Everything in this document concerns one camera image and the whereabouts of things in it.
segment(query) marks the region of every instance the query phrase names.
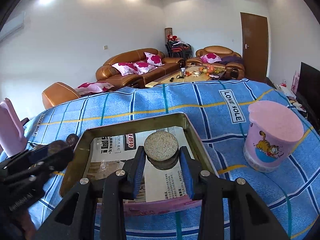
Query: jug handle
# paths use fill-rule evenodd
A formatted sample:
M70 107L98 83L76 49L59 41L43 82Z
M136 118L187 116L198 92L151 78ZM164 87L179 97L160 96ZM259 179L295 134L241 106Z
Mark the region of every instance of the jug handle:
M14 125L16 126L16 128L18 129L19 132L19 138L22 139L24 137L24 130L23 130L23 126L17 116L16 111L13 108L13 105L11 103L11 101L8 98L5 98L2 102L0 102L0 106L7 109Z

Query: orange cartoon cat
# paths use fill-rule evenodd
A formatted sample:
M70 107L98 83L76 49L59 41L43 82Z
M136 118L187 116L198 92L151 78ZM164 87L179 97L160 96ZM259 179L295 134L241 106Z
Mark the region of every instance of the orange cartoon cat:
M262 140L256 144L256 148L269 157L277 158L275 155L279 153L279 146L270 145L263 131L260 131L259 134L262 136Z

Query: black television screen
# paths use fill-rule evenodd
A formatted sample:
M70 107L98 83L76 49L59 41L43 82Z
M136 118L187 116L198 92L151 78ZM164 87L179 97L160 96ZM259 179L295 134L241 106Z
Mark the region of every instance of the black television screen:
M297 96L303 96L316 117L320 118L320 71L301 62Z

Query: pink lid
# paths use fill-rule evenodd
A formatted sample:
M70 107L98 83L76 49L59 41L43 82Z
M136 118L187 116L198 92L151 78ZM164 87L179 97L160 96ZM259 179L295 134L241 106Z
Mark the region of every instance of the pink lid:
M273 101L257 101L248 107L249 120L264 132L287 142L297 142L303 136L299 117L287 107Z

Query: pink plastic jug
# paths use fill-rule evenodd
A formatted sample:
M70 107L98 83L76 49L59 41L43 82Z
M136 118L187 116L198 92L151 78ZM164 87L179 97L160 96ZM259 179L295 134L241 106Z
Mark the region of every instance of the pink plastic jug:
M27 145L23 126L8 98L0 103L0 145L8 157L23 151Z
M274 171L303 136L303 125L287 107L258 101L248 107L250 127L244 157L257 171Z

